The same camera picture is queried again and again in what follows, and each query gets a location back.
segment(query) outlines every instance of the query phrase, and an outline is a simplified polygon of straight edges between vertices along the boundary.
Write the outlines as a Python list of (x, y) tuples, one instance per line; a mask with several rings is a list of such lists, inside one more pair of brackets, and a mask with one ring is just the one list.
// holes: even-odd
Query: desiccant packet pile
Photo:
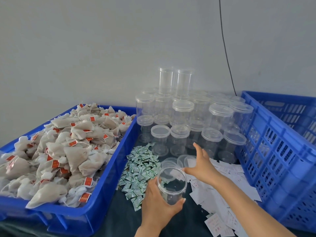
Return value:
[(89, 199), (133, 116), (110, 106), (79, 104), (0, 158), (0, 196), (81, 207)]
[[(223, 175), (231, 179), (246, 195), (254, 201), (261, 201), (258, 191), (250, 186), (244, 175), (241, 165), (228, 164), (210, 159), (214, 167)], [(196, 161), (189, 162), (189, 167), (194, 167)], [(194, 176), (190, 177), (192, 193), (190, 196), (197, 205), (209, 212), (205, 224), (211, 234), (216, 237), (235, 236), (247, 237), (245, 230), (237, 220), (233, 211), (229, 208), (223, 197), (212, 186), (197, 180)]]
[(157, 176), (157, 171), (160, 168), (158, 155), (153, 155), (149, 147), (136, 146), (131, 153), (127, 155), (127, 164), (122, 173), (118, 185), (122, 187), (122, 192), (125, 193), (126, 199), (131, 199), (134, 210), (141, 209), (141, 203), (145, 197), (147, 181)]

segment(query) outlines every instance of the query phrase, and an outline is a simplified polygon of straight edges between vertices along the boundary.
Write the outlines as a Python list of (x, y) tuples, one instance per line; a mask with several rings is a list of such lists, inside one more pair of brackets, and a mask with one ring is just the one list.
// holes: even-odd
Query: person's left hand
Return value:
[(159, 236), (171, 218), (182, 210), (184, 202), (185, 199), (182, 198), (175, 205), (169, 205), (159, 192), (157, 177), (148, 181), (146, 196), (142, 203), (142, 224), (136, 236), (143, 236), (145, 232), (146, 236)]

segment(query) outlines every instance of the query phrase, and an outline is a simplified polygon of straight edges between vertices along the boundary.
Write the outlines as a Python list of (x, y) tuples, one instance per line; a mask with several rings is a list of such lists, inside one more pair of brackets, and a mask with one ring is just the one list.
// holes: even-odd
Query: person's right arm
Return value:
[(184, 168), (184, 171), (211, 185), (221, 194), (249, 237), (295, 237), (251, 200), (234, 182), (220, 174), (210, 162), (207, 153), (198, 144), (193, 145), (197, 151), (197, 164), (194, 168)]

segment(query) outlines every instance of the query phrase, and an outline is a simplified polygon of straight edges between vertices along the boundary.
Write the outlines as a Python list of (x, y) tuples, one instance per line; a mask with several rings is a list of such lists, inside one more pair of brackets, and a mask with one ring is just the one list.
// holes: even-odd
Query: blue plastic crate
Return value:
[(316, 233), (316, 98), (243, 91), (254, 107), (236, 155), (261, 207), (286, 227)]
[[(69, 113), (72, 109), (76, 108), (75, 106), (61, 115)], [(135, 107), (113, 106), (113, 108), (116, 111), (120, 109), (126, 112), (127, 115), (136, 114)], [(42, 130), (44, 128), (43, 125), (48, 123), (50, 121), (36, 127), (25, 135), (30, 138), (30, 135)], [(127, 162), (126, 155), (131, 152), (139, 130), (140, 127), (136, 124), (135, 118), (84, 207), (71, 208), (46, 203), (28, 210), (25, 209), (28, 203), (27, 200), (0, 196), (0, 220), (16, 219), (30, 222), (30, 224), (42, 223), (47, 226), (47, 231), (59, 234), (75, 236), (90, 236), (94, 234), (103, 222), (117, 183)], [(11, 141), (1, 147), (0, 151), (13, 151), (14, 143), (17, 141), (18, 139)]]

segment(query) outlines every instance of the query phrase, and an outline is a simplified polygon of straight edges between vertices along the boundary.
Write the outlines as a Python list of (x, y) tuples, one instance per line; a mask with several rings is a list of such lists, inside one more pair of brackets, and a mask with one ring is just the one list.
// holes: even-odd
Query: person's right hand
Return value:
[(197, 151), (197, 163), (193, 168), (183, 168), (183, 171), (189, 175), (195, 176), (198, 180), (214, 186), (219, 179), (223, 177), (210, 162), (210, 158), (205, 150), (197, 144), (193, 143)]

